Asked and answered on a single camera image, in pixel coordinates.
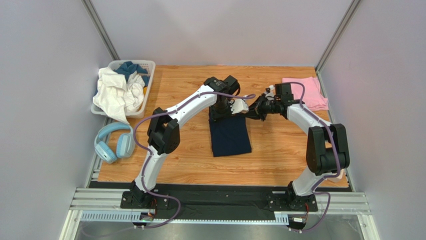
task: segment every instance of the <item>wooden table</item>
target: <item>wooden table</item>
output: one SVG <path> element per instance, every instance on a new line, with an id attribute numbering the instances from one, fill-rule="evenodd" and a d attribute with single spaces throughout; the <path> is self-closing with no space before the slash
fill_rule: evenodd
<path id="1" fill-rule="evenodd" d="M 282 78 L 315 77 L 313 67 L 277 66 L 157 66 L 146 105 L 145 116 L 155 108 L 173 106 L 194 93 L 209 77 L 225 79 L 234 76 L 241 85 L 241 94 L 259 95 Z M 317 111 L 328 120 L 326 111 Z M 140 119 L 129 119 L 135 126 Z M 294 123 L 278 114 L 269 114 L 266 121 L 246 120 L 252 153 L 213 157 L 208 122 L 208 109 L 190 119 L 180 130 L 180 145 L 166 159 L 157 182 L 171 184 L 216 184 L 249 186 L 287 186 L 306 167 L 307 136 Z M 142 144 L 148 140 L 149 121 L 137 131 Z M 118 137 L 126 131 L 111 134 L 108 145 L 115 150 Z M 131 182 L 139 174 L 147 152 L 136 147 L 130 158 L 113 164 L 103 163 L 98 181 Z M 322 186 L 348 187 L 346 178 Z"/>

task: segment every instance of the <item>white plastic basket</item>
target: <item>white plastic basket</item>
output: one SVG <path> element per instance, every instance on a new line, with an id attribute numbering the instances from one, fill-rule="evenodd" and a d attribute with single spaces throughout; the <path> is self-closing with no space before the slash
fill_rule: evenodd
<path id="1" fill-rule="evenodd" d="M 156 63 L 153 62 L 153 61 L 148 61 L 148 60 L 116 60 L 116 61 L 110 62 L 108 67 L 110 67 L 112 70 L 116 70 L 120 67 L 120 65 L 122 65 L 123 63 L 125 63 L 127 61 L 131 61 L 134 64 L 139 64 L 142 68 L 148 70 L 148 74 L 146 74 L 146 75 L 150 76 L 148 87 L 146 89 L 146 94 L 145 94 L 145 97 L 143 98 L 143 103 L 142 103 L 142 106 L 140 107 L 139 111 L 127 112 L 125 114 L 125 116 L 128 119 L 141 119 L 141 118 L 144 117 L 145 108 L 147 107 L 147 103 L 148 103 L 148 97 L 150 96 L 151 86 L 153 85 L 154 71 L 156 70 Z M 104 111 L 102 111 L 102 109 L 100 109 L 98 106 L 96 106 L 93 103 L 91 104 L 90 111 L 93 114 L 97 114 L 97 115 L 102 115 L 102 116 L 107 115 Z"/>

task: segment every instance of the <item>pink cloth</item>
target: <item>pink cloth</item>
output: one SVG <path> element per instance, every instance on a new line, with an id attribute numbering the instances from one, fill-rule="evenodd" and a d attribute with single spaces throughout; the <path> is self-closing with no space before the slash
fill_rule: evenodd
<path id="1" fill-rule="evenodd" d="M 320 81 L 317 77 L 308 78 L 289 78 L 285 77 L 282 79 L 282 83 L 297 82 L 304 85 L 305 93 L 303 96 L 303 102 L 311 111 L 328 110 L 329 100 L 321 95 Z M 303 88 L 298 84 L 291 85 L 291 91 L 294 95 L 294 99 L 300 99 L 302 96 Z"/>

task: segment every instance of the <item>blue cloth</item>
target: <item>blue cloth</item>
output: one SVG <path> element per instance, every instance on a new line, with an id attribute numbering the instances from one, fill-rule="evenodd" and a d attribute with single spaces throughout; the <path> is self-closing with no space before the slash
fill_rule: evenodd
<path id="1" fill-rule="evenodd" d="M 139 64 L 133 64 L 132 61 L 124 62 L 119 68 L 114 70 L 114 72 L 118 74 L 123 74 L 126 82 L 129 80 L 129 76 L 133 74 L 134 72 L 137 72 L 138 74 L 148 74 L 148 71 L 146 69 L 142 68 Z M 150 80 L 150 77 L 142 76 L 142 79 L 143 79 L 143 82 L 145 82 L 145 86 L 147 86 L 148 81 Z"/>
<path id="2" fill-rule="evenodd" d="M 220 121 L 208 120 L 213 157 L 232 156 L 252 152 L 246 118 L 233 116 Z"/>

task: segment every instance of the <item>blue headphones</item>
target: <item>blue headphones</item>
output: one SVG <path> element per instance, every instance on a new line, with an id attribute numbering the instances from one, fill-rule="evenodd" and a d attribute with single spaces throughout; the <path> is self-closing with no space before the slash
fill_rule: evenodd
<path id="1" fill-rule="evenodd" d="M 117 155 L 113 150 L 102 141 L 106 135 L 117 130 L 130 130 L 130 133 L 123 133 L 118 138 Z M 104 126 L 94 139 L 94 151 L 105 162 L 112 164 L 118 158 L 128 158 L 132 155 L 135 149 L 135 141 L 133 140 L 133 128 L 130 125 L 122 122 L 113 122 Z"/>

